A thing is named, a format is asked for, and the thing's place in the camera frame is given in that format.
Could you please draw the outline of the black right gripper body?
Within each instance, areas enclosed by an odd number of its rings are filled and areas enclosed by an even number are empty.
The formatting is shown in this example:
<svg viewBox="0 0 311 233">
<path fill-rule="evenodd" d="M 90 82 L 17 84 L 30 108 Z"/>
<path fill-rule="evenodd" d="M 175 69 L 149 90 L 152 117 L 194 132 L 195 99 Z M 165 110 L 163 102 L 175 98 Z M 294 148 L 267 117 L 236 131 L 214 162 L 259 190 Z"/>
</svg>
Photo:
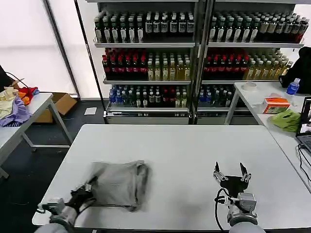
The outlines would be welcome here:
<svg viewBox="0 0 311 233">
<path fill-rule="evenodd" d="M 239 193 L 243 193 L 249 185 L 250 175 L 238 176 L 222 176 L 220 186 L 228 191 L 230 197 L 237 197 Z"/>
</svg>

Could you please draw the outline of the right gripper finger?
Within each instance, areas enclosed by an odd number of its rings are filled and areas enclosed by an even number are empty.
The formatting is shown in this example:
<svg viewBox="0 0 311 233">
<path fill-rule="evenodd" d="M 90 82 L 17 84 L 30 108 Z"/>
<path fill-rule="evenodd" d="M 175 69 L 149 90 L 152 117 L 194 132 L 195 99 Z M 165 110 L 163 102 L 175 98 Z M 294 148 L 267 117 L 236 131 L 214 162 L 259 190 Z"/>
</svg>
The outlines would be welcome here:
<svg viewBox="0 0 311 233">
<path fill-rule="evenodd" d="M 249 182 L 249 180 L 251 179 L 251 173 L 247 172 L 246 167 L 242 163 L 240 163 L 240 168 L 241 168 L 241 172 L 242 172 L 241 181 L 242 182 Z"/>
<path fill-rule="evenodd" d="M 225 175 L 220 171 L 218 162 L 216 162 L 216 165 L 215 165 L 215 168 L 214 168 L 214 171 L 213 171 L 213 177 L 215 178 L 215 180 L 216 180 L 217 182 L 228 181 L 228 177 L 225 176 Z"/>
</svg>

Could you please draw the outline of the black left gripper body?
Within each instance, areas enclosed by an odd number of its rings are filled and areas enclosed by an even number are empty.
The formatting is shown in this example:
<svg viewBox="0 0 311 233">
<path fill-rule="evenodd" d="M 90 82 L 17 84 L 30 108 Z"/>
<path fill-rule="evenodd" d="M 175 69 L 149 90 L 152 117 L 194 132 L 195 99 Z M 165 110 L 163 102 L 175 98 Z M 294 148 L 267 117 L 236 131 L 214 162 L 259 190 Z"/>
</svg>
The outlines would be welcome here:
<svg viewBox="0 0 311 233">
<path fill-rule="evenodd" d="M 92 192 L 85 191 L 84 185 L 80 186 L 76 190 L 71 191 L 71 199 L 69 200 L 69 206 L 73 208 L 76 213 L 80 213 L 80 208 L 84 204 L 91 205 L 96 201 L 93 190 Z"/>
</svg>

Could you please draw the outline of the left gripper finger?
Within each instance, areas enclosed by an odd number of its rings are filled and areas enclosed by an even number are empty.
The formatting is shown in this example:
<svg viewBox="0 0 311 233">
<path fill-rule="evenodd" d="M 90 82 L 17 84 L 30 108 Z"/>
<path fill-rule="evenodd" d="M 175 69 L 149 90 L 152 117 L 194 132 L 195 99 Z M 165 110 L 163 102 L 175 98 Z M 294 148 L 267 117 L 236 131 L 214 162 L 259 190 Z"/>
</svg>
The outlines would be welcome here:
<svg viewBox="0 0 311 233">
<path fill-rule="evenodd" d="M 85 191 L 92 192 L 93 186 L 97 183 L 98 177 L 94 176 L 84 184 Z"/>
</svg>

